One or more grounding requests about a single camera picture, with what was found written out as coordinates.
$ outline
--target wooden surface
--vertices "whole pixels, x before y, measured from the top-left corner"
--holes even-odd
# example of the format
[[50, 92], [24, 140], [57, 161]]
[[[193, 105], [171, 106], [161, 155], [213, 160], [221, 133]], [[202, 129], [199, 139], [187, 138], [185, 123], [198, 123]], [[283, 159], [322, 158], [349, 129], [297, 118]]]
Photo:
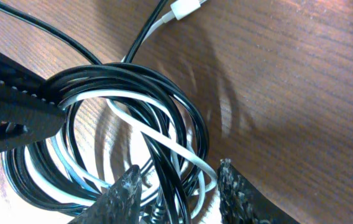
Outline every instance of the wooden surface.
[[[64, 30], [102, 62], [122, 58], [157, 3], [6, 2]], [[87, 64], [63, 42], [1, 12], [0, 52], [46, 78]], [[135, 63], [171, 78], [197, 105], [209, 126], [213, 168], [230, 157], [303, 223], [353, 223], [353, 0], [209, 0], [154, 33]], [[128, 126], [100, 100], [84, 103], [77, 123], [85, 159], [97, 162], [89, 171], [119, 176], [135, 138]], [[143, 150], [131, 155], [133, 163]], [[219, 223], [216, 194], [207, 199], [200, 218]], [[0, 162], [0, 219], [36, 217], [71, 219], [23, 202]]]

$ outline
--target black wire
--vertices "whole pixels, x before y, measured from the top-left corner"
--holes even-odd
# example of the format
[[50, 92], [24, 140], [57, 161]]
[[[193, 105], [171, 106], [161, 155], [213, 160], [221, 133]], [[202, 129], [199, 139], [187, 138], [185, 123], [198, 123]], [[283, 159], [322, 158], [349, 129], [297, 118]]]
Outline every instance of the black wire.
[[[144, 24], [126, 55], [125, 61], [128, 63], [110, 63], [105, 65], [100, 65], [101, 62], [91, 52], [51, 25], [1, 2], [0, 11], [28, 22], [29, 24], [61, 39], [85, 56], [91, 63], [95, 64], [71, 68], [52, 76], [37, 90], [39, 95], [45, 96], [46, 99], [56, 103], [60, 103], [61, 101], [84, 91], [99, 89], [129, 90], [151, 96], [162, 102], [167, 110], [169, 110], [175, 122], [177, 143], [186, 147], [186, 128], [178, 108], [171, 99], [173, 98], [184, 106], [191, 116], [193, 127], [196, 132], [196, 145], [198, 146], [197, 155], [205, 160], [208, 155], [209, 136], [204, 119], [199, 111], [195, 108], [192, 102], [189, 101], [186, 95], [168, 78], [149, 68], [130, 63], [149, 31], [150, 26], [155, 22], [158, 14], [166, 3], [167, 0], [161, 0]], [[153, 107], [148, 103], [133, 99], [123, 97], [109, 98], [126, 105], [131, 116], [135, 119], [146, 123], [150, 127], [157, 131], [161, 131], [164, 135], [168, 136], [170, 120], [166, 114], [158, 108]], [[65, 125], [62, 127], [62, 134], [63, 138], [69, 141], [76, 162], [83, 169], [86, 169], [78, 150], [74, 134], [74, 120], [80, 105], [81, 102], [77, 102], [67, 108], [68, 116]], [[170, 162], [170, 150], [145, 134], [144, 139], [147, 143], [152, 160], [148, 161], [143, 166], [141, 174], [145, 175], [150, 168], [154, 166], [161, 185], [161, 191], [158, 191], [159, 195], [155, 204], [152, 206], [154, 210], [152, 215], [156, 216], [152, 220], [156, 219], [156, 223], [165, 221], [179, 223], [177, 210], [174, 204], [174, 195], [176, 195], [181, 207], [183, 223], [190, 223], [190, 210], [187, 197], [191, 196], [196, 188], [199, 169], [196, 166], [193, 166], [189, 174], [181, 181]], [[69, 180], [64, 177], [50, 158], [45, 141], [29, 144], [28, 149], [38, 172], [60, 190], [76, 197], [90, 200], [96, 200], [100, 196], [100, 194], [85, 190], [77, 182], [73, 181], [73, 179]], [[84, 208], [86, 208], [86, 206], [74, 203], [59, 203], [39, 189], [27, 172], [24, 164], [23, 152], [24, 148], [20, 147], [5, 152], [3, 157], [3, 166], [7, 179], [17, 194], [36, 207], [47, 210], [56, 210], [67, 215], [78, 215]], [[178, 158], [180, 165], [182, 165], [184, 158], [180, 156], [178, 156]], [[92, 182], [88, 180], [86, 181], [87, 184], [92, 186], [92, 188], [98, 190]], [[146, 202], [148, 199], [149, 197], [143, 198], [142, 201]], [[168, 219], [163, 217], [164, 212], [161, 211], [164, 210], [167, 211]]]

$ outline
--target brown tabletop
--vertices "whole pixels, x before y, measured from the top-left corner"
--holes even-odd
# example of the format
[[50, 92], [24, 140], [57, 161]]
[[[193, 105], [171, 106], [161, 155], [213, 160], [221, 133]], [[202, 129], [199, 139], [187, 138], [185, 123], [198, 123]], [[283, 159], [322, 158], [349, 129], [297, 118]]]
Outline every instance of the brown tabletop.
[[[124, 56], [157, 3], [6, 2], [66, 32], [102, 62]], [[2, 12], [0, 52], [45, 78], [88, 64], [63, 42]], [[209, 0], [156, 31], [134, 62], [171, 78], [199, 108], [213, 168], [231, 158], [302, 223], [353, 223], [353, 0]], [[90, 172], [120, 176], [123, 149], [140, 138], [130, 130], [103, 100], [83, 103], [76, 137]], [[140, 151], [131, 154], [133, 163]], [[0, 220], [37, 223], [37, 217], [71, 220], [20, 199], [0, 156]], [[208, 194], [199, 220], [220, 222], [216, 193]]]

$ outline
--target cable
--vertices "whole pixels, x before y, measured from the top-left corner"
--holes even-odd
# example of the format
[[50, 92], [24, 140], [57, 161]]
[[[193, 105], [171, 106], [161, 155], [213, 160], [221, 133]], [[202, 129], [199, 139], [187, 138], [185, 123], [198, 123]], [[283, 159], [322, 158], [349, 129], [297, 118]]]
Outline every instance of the cable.
[[[52, 138], [52, 142], [57, 156], [70, 175], [69, 179], [53, 163], [45, 141], [29, 144], [28, 149], [18, 148], [3, 153], [7, 179], [24, 200], [42, 209], [78, 215], [100, 196], [96, 184], [109, 186], [87, 172], [73, 128], [84, 97], [106, 96], [108, 105], [115, 114], [138, 128], [147, 143], [151, 160], [142, 167], [141, 175], [148, 174], [154, 167], [159, 177], [161, 190], [154, 186], [142, 194], [142, 214], [147, 208], [152, 208], [153, 211], [165, 210], [168, 218], [164, 217], [165, 213], [158, 213], [156, 222], [170, 223], [189, 223], [198, 214], [203, 206], [204, 193], [215, 187], [217, 178], [215, 171], [204, 162], [209, 147], [204, 119], [186, 95], [169, 79], [149, 68], [131, 64], [139, 46], [157, 28], [174, 18], [179, 20], [185, 17], [205, 1], [178, 0], [171, 5], [172, 11], [156, 21], [166, 2], [167, 0], [161, 0], [147, 19], [125, 57], [128, 63], [106, 65], [101, 65], [91, 52], [58, 29], [0, 2], [0, 11], [61, 39], [94, 64], [60, 72], [42, 83], [37, 90], [38, 95], [55, 102], [68, 115], [66, 123]], [[196, 136], [196, 154], [187, 144], [185, 124], [172, 98], [191, 117]], [[126, 105], [131, 115], [120, 110], [115, 102]], [[170, 126], [175, 128], [173, 136], [168, 130]], [[66, 148], [67, 141], [73, 155]], [[192, 162], [194, 166], [190, 170], [184, 170], [187, 174], [182, 175], [180, 167], [185, 160]], [[202, 171], [211, 178], [207, 186]], [[187, 198], [196, 194], [199, 195], [198, 203], [190, 214]]]

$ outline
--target wooden table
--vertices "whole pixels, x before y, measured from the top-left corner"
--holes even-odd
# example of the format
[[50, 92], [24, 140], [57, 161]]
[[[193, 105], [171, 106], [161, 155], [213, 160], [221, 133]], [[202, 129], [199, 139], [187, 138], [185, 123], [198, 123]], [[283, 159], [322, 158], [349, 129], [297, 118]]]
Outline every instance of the wooden table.
[[[65, 31], [102, 62], [123, 57], [157, 3], [6, 2]], [[88, 64], [63, 42], [1, 12], [0, 52], [46, 78]], [[154, 33], [135, 63], [171, 78], [199, 108], [213, 168], [231, 158], [300, 222], [353, 223], [353, 0], [209, 0]], [[123, 149], [139, 136], [101, 100], [84, 103], [77, 123], [89, 171], [119, 177]], [[131, 155], [133, 163], [142, 151]], [[115, 177], [106, 175], [111, 169]], [[216, 193], [206, 204], [203, 223], [219, 223]], [[37, 223], [37, 217], [71, 219], [20, 199], [0, 162], [0, 220]]]

